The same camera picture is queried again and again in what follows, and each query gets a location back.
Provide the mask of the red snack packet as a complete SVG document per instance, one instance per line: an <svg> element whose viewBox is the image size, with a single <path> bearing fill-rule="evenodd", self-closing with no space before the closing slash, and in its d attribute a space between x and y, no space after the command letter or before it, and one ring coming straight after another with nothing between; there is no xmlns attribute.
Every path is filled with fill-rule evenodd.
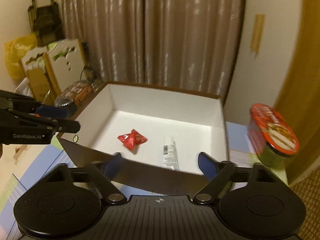
<svg viewBox="0 0 320 240"><path fill-rule="evenodd" d="M136 146L148 141L146 137L141 135L135 129L132 129L128 134L119 135L117 139L130 151L134 150Z"/></svg>

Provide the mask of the white toothpaste tube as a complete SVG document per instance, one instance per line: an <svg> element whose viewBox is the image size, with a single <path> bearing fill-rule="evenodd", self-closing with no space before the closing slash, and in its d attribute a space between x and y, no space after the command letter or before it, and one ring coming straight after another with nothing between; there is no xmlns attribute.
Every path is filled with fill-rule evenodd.
<svg viewBox="0 0 320 240"><path fill-rule="evenodd" d="M171 136L164 138L163 147L163 168L178 171L178 158L174 138Z"/></svg>

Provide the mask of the cardboard carton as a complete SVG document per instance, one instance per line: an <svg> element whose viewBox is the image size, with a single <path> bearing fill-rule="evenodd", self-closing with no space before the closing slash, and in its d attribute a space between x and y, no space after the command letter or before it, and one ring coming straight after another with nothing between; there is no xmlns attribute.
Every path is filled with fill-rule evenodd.
<svg viewBox="0 0 320 240"><path fill-rule="evenodd" d="M52 90L50 81L44 73L43 69L29 69L27 70L26 75L29 80L29 86L34 98L38 102L43 102L48 92Z"/></svg>

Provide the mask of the dark wrapped noodle bowl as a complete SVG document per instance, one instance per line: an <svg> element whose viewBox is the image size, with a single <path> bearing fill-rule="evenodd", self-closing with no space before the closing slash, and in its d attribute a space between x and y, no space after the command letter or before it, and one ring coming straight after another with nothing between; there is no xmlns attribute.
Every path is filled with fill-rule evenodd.
<svg viewBox="0 0 320 240"><path fill-rule="evenodd" d="M67 118L71 118L92 94L92 85L86 80L80 80L67 87L55 99L54 106L64 109L67 113Z"/></svg>

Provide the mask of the crumpled white plastic bag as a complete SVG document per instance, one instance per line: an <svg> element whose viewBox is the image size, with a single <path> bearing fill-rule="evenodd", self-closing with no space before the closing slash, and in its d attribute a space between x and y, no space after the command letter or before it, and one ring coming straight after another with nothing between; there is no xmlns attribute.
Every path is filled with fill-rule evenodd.
<svg viewBox="0 0 320 240"><path fill-rule="evenodd" d="M15 89L15 93L23 96L33 97L31 88L29 86L29 79L25 77Z"/></svg>

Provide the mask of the glass teapot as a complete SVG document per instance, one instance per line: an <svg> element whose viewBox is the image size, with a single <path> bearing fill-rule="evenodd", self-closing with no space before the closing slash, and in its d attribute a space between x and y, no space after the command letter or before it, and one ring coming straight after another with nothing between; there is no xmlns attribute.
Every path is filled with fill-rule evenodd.
<svg viewBox="0 0 320 240"><path fill-rule="evenodd" d="M97 92L98 89L103 85L100 74L90 66L84 66L80 74L80 80L84 80L90 84L94 92Z"/></svg>

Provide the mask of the red instant noodle bowl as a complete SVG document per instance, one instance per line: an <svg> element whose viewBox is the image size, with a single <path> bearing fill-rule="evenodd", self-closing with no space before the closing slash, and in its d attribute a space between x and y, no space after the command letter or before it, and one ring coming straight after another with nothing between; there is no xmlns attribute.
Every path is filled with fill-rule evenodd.
<svg viewBox="0 0 320 240"><path fill-rule="evenodd" d="M256 103L250 107L249 113L248 138L263 164L279 168L297 155L299 141L279 112Z"/></svg>

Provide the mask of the brown cardboard box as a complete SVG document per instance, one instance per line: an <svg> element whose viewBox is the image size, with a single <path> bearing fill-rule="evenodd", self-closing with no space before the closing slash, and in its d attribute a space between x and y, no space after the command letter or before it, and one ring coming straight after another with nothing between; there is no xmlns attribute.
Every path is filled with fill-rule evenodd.
<svg viewBox="0 0 320 240"><path fill-rule="evenodd" d="M120 153L115 181L138 189L193 196L208 182L197 164L199 153L217 161L229 158L222 105L215 95L108 83L74 117L80 131L58 137L73 163L81 167ZM130 151L117 137L132 129L148 141ZM175 141L178 171L162 167L168 136Z"/></svg>

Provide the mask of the yellow plastic bag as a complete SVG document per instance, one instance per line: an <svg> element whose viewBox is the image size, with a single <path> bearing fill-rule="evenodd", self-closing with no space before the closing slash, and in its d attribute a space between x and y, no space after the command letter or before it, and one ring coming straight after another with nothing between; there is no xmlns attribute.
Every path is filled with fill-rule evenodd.
<svg viewBox="0 0 320 240"><path fill-rule="evenodd" d="M25 78L25 72L21 66L21 58L37 46L37 38L34 34L16 38L5 43L5 65L9 76L20 82Z"/></svg>

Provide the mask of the quilted tan chair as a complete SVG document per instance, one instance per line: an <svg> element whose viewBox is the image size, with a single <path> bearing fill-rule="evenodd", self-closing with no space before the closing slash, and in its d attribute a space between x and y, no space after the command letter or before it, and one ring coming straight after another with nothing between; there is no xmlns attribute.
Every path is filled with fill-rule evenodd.
<svg viewBox="0 0 320 240"><path fill-rule="evenodd" d="M306 217L298 233L301 239L320 239L320 171L319 167L295 183L291 189L300 197L306 207Z"/></svg>

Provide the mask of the dark folding rack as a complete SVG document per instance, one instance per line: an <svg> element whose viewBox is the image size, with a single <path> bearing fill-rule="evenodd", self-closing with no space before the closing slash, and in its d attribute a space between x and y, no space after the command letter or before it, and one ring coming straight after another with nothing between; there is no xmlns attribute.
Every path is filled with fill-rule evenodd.
<svg viewBox="0 0 320 240"><path fill-rule="evenodd" d="M39 47L65 39L59 5L56 1L50 0L50 5L38 7L36 0L31 0L28 17L31 32L35 34Z"/></svg>

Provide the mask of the yellow curtain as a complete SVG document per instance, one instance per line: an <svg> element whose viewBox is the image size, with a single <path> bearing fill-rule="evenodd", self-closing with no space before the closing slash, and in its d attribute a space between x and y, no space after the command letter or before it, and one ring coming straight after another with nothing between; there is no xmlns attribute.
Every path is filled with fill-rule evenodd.
<svg viewBox="0 0 320 240"><path fill-rule="evenodd" d="M302 0L298 42L276 110L300 143L286 162L287 181L295 184L319 166L319 0Z"/></svg>

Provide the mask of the yellow wall ornament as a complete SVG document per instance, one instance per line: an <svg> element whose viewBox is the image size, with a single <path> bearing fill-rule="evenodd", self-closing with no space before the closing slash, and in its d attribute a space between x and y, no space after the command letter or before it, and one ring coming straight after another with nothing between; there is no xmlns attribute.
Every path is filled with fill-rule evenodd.
<svg viewBox="0 0 320 240"><path fill-rule="evenodd" d="M265 14L256 14L254 18L253 33L251 38L250 50L258 55L260 49L260 43L264 31Z"/></svg>

